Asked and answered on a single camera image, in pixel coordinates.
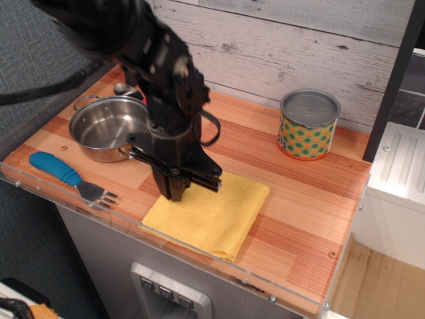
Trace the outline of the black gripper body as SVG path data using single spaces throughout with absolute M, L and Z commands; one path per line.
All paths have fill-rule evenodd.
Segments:
M 221 187 L 221 167 L 204 151 L 201 141 L 202 124 L 195 122 L 176 135 L 160 127 L 148 126 L 145 133 L 128 134 L 129 156 L 148 163 L 167 177 L 188 177 L 206 189 L 217 192 Z

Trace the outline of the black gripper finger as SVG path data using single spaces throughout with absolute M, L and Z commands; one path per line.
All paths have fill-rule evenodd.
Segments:
M 153 177 L 162 196 L 171 199 L 168 177 L 159 169 L 152 168 Z
M 191 185 L 188 177 L 173 176 L 169 178 L 170 199 L 174 202 L 182 200 L 184 191 Z

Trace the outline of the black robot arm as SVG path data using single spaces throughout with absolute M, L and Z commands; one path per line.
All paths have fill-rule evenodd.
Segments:
M 147 131 L 131 133 L 131 157 L 150 164 L 163 196 L 180 201 L 196 183 L 220 188 L 221 167 L 201 139 L 209 88 L 186 44 L 145 1 L 35 1 L 70 44 L 91 60 L 131 72 L 147 100 Z

